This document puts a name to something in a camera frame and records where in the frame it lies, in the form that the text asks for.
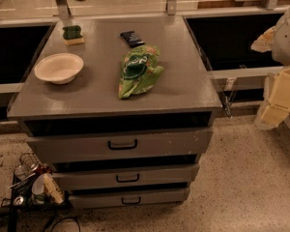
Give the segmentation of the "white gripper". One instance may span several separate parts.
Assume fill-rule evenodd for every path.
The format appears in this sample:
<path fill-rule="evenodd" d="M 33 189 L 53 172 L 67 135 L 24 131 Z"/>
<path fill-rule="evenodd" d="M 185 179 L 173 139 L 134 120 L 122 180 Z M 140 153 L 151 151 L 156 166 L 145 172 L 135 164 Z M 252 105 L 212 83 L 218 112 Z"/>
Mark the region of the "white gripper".
<path fill-rule="evenodd" d="M 255 40 L 251 49 L 257 52 L 272 50 L 275 27 L 266 30 Z M 269 73 L 265 100 L 261 103 L 254 125 L 263 131 L 277 128 L 290 112 L 290 67 L 285 67 L 278 73 Z"/>

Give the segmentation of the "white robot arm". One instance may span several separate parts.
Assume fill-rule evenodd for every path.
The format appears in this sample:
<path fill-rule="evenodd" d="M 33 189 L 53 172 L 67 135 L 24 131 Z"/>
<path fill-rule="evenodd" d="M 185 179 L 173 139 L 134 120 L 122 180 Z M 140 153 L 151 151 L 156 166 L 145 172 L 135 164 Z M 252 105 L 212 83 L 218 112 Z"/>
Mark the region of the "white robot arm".
<path fill-rule="evenodd" d="M 264 100 L 255 119 L 258 129 L 271 130 L 290 114 L 290 7 L 250 48 L 261 53 L 271 51 L 272 58 L 283 66 L 277 74 L 266 77 Z"/>

